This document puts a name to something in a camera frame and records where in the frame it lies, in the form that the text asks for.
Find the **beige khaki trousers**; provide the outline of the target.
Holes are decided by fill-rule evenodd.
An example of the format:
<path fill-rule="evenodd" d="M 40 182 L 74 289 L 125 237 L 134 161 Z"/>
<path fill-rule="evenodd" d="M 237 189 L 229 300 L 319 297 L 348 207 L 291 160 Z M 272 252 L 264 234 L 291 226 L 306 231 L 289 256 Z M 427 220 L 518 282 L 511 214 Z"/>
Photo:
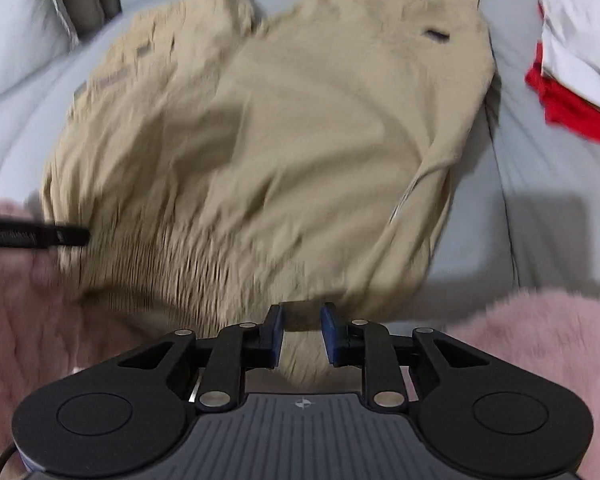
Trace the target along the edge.
<path fill-rule="evenodd" d="M 176 0 L 74 97 L 45 217 L 92 308 L 210 337 L 290 303 L 280 374 L 327 372 L 318 310 L 385 321 L 419 288 L 494 73 L 478 0 Z"/>

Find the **light grey sofa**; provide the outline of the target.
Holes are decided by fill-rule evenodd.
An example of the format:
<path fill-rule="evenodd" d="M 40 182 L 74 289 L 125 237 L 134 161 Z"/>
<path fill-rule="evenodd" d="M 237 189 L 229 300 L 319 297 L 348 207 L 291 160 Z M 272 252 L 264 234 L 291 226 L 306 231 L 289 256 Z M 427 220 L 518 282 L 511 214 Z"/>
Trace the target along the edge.
<path fill-rule="evenodd" d="M 0 196 L 25 200 L 40 185 L 74 92 L 146 6 L 0 97 Z M 258 0 L 268 12 L 294 0 Z M 547 125 L 526 86 L 540 36 L 535 0 L 480 0 L 498 74 L 486 112 L 457 167 L 448 225 L 408 318 L 452 318 L 515 287 L 559 287 L 600 297 L 600 144 Z"/>

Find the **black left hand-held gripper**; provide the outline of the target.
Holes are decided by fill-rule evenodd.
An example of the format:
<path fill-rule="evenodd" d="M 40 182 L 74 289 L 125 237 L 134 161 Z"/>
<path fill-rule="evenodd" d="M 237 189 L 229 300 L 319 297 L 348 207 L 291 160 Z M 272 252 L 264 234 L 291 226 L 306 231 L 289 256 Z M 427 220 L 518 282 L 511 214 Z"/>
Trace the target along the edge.
<path fill-rule="evenodd" d="M 85 247 L 91 233 L 83 226 L 0 217 L 0 248 L 48 249 Z"/>

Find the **folded red garment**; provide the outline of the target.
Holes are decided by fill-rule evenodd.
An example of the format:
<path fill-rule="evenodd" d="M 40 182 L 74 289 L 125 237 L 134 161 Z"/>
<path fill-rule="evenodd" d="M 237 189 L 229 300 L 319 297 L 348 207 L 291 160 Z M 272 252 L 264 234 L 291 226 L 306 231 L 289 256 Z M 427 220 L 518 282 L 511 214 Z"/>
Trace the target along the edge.
<path fill-rule="evenodd" d="M 600 144 L 600 110 L 558 84 L 555 79 L 542 75 L 542 56 L 540 39 L 536 44 L 533 63 L 524 80 L 538 96 L 545 121 Z"/>

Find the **light grey throw pillow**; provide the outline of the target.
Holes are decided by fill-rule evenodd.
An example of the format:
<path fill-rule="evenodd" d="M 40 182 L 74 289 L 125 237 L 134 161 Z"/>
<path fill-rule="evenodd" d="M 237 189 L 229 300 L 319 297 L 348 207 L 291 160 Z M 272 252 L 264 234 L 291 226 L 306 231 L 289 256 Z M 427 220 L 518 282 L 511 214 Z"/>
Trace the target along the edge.
<path fill-rule="evenodd" d="M 0 0 L 0 96 L 78 42 L 62 0 Z"/>

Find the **folded white shirt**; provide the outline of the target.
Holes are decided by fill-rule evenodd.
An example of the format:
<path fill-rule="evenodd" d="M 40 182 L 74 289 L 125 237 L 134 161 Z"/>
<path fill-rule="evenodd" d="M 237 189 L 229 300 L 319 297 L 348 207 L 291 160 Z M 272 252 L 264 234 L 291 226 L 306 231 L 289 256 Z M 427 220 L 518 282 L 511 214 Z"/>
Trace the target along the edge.
<path fill-rule="evenodd" d="M 600 0 L 538 0 L 541 74 L 600 110 Z"/>

